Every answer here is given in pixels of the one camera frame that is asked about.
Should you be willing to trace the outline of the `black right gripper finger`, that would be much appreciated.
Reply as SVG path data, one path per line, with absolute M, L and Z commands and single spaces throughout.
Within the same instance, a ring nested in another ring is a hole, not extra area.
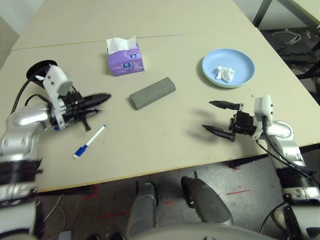
M 222 128 L 218 128 L 216 126 L 205 125 L 205 124 L 203 124 L 202 127 L 204 129 L 206 129 L 208 132 L 212 133 L 213 135 L 227 139 L 231 142 L 235 141 L 236 133 L 234 132 L 233 129 L 231 129 L 229 131 L 224 131 Z
M 242 103 L 232 103 L 224 100 L 212 100 L 209 103 L 221 109 L 243 110 L 244 107 Z

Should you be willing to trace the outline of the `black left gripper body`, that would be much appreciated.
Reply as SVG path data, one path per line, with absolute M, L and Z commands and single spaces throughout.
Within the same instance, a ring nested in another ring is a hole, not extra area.
M 75 123 L 83 120 L 85 100 L 80 92 L 69 92 L 66 96 L 61 96 L 60 99 L 64 103 L 62 117 L 65 123 Z

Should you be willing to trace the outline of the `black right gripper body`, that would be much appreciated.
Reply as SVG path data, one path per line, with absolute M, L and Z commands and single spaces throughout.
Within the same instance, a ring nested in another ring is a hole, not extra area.
M 249 113 L 238 110 L 229 121 L 228 129 L 232 133 L 252 136 L 257 127 L 254 125 L 254 117 Z

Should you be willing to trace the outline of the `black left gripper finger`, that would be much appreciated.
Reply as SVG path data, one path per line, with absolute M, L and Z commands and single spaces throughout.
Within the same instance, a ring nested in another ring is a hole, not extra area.
M 98 106 L 104 102 L 106 102 L 109 98 L 111 98 L 111 94 L 108 93 L 98 93 L 85 96 L 84 99 L 84 107 L 85 108 L 93 108 Z
M 88 122 L 87 122 L 87 117 L 86 117 L 86 114 L 81 114 L 79 116 L 79 120 L 82 122 L 82 124 L 84 125 L 84 128 L 86 131 L 90 131 L 91 130 L 91 127 L 89 126 Z

